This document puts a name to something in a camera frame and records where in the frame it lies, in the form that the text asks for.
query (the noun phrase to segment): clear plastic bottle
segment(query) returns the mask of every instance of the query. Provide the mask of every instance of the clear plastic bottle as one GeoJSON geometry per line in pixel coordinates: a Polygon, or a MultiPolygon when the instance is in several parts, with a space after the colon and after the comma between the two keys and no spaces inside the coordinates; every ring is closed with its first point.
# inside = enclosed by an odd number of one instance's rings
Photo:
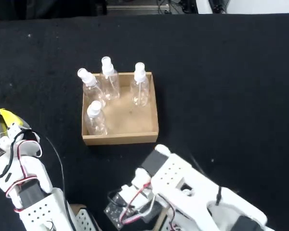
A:
{"type": "Polygon", "coordinates": [[[149,100],[150,85],[145,74],[145,65],[136,63],[134,79],[131,81],[132,101],[135,105],[144,107],[149,100]]]}
{"type": "Polygon", "coordinates": [[[90,105],[94,100],[98,100],[101,102],[102,107],[105,107],[105,95],[102,91],[101,84],[96,77],[85,68],[79,69],[77,75],[83,82],[83,93],[85,95],[87,105],[90,105]]]}
{"type": "Polygon", "coordinates": [[[107,100],[120,97],[119,75],[107,56],[102,59],[101,83],[107,100]]]}
{"type": "Polygon", "coordinates": [[[89,105],[84,120],[90,135],[107,135],[105,117],[99,101],[93,101],[89,105]]]}

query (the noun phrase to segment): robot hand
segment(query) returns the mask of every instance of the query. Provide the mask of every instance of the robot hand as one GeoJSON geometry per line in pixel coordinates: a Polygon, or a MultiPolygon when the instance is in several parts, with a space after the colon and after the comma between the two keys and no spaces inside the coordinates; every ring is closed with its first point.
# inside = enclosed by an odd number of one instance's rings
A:
{"type": "Polygon", "coordinates": [[[119,230],[139,218],[152,218],[155,214],[150,213],[163,207],[169,210],[162,231],[271,230],[262,211],[158,145],[136,170],[131,186],[122,187],[105,213],[119,230]]]}

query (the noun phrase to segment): wooden piece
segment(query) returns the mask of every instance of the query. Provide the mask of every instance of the wooden piece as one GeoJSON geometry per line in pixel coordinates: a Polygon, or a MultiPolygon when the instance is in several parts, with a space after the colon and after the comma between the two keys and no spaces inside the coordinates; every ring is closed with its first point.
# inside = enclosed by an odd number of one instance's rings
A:
{"type": "Polygon", "coordinates": [[[130,82],[134,73],[119,73],[120,98],[107,101],[103,109],[108,135],[89,135],[84,123],[88,105],[83,97],[82,138],[86,145],[127,144],[156,142],[158,137],[158,113],[155,98],[153,75],[146,73],[150,82],[150,98],[145,107],[132,103],[130,82]]]}

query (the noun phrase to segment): black wire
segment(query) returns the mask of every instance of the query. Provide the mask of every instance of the black wire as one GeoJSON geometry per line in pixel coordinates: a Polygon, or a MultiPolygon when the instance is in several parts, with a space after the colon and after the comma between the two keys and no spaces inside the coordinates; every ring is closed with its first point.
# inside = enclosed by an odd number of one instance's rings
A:
{"type": "Polygon", "coordinates": [[[51,220],[48,220],[46,222],[50,222],[52,224],[52,227],[49,229],[50,231],[53,231],[53,222],[51,220]]]}
{"type": "Polygon", "coordinates": [[[63,165],[62,165],[62,161],[61,161],[61,158],[60,158],[60,155],[58,153],[58,151],[56,150],[55,146],[53,145],[53,143],[47,138],[47,136],[44,136],[36,131],[33,131],[32,132],[35,132],[36,134],[38,134],[40,137],[43,137],[44,139],[46,139],[48,141],[48,143],[51,145],[51,147],[53,148],[54,152],[56,153],[57,157],[58,157],[58,160],[59,160],[59,163],[60,163],[60,167],[61,167],[61,174],[62,174],[62,191],[63,191],[63,198],[64,198],[64,205],[66,207],[66,215],[67,215],[67,218],[72,226],[72,229],[73,231],[77,231],[76,228],[75,228],[75,225],[72,221],[72,218],[71,218],[71,215],[68,211],[68,205],[67,205],[67,200],[66,200],[66,184],[65,184],[65,179],[64,179],[64,172],[63,172],[63,165]]]}
{"type": "Polygon", "coordinates": [[[189,154],[191,160],[194,162],[196,169],[197,169],[202,175],[204,175],[206,178],[209,178],[209,177],[207,176],[207,174],[203,171],[203,169],[202,169],[202,167],[200,166],[200,164],[199,164],[199,163],[197,162],[197,160],[194,158],[194,156],[193,156],[190,152],[188,152],[188,154],[189,154]]]}
{"type": "Polygon", "coordinates": [[[180,12],[173,6],[172,2],[170,2],[170,4],[169,4],[169,9],[171,8],[171,6],[178,14],[180,14],[180,12]]]}
{"type": "Polygon", "coordinates": [[[174,216],[175,216],[175,208],[172,206],[172,204],[170,204],[167,200],[166,200],[166,198],[165,197],[163,197],[161,194],[158,194],[164,201],[166,201],[168,204],[169,204],[169,206],[171,207],[171,209],[172,209],[172,211],[173,211],[173,216],[172,216],[172,218],[171,218],[171,220],[170,220],[170,225],[171,225],[171,231],[173,230],[173,228],[172,228],[172,223],[173,223],[173,221],[174,221],[174,216]]]}
{"type": "Polygon", "coordinates": [[[160,9],[161,5],[165,2],[165,0],[163,0],[160,4],[158,3],[159,0],[156,0],[156,4],[158,5],[158,14],[163,14],[162,10],[160,9]]]}
{"type": "Polygon", "coordinates": [[[14,140],[13,142],[11,143],[11,146],[10,146],[10,159],[9,159],[9,163],[7,166],[5,166],[4,170],[2,171],[2,173],[0,174],[0,178],[4,177],[5,174],[8,173],[8,171],[10,170],[11,166],[12,166],[12,163],[13,163],[13,158],[14,158],[14,144],[16,142],[16,139],[22,135],[22,134],[25,134],[26,132],[28,131],[32,131],[31,129],[25,129],[25,130],[22,130],[20,131],[15,137],[14,137],[14,140]]]}

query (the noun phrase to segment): yellow component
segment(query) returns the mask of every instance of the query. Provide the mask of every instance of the yellow component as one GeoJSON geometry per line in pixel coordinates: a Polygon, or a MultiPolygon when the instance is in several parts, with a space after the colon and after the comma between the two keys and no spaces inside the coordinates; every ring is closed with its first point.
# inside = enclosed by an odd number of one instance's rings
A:
{"type": "Polygon", "coordinates": [[[7,127],[10,127],[12,123],[16,123],[20,126],[24,125],[23,121],[18,116],[4,108],[0,108],[0,115],[3,117],[7,127]]]}

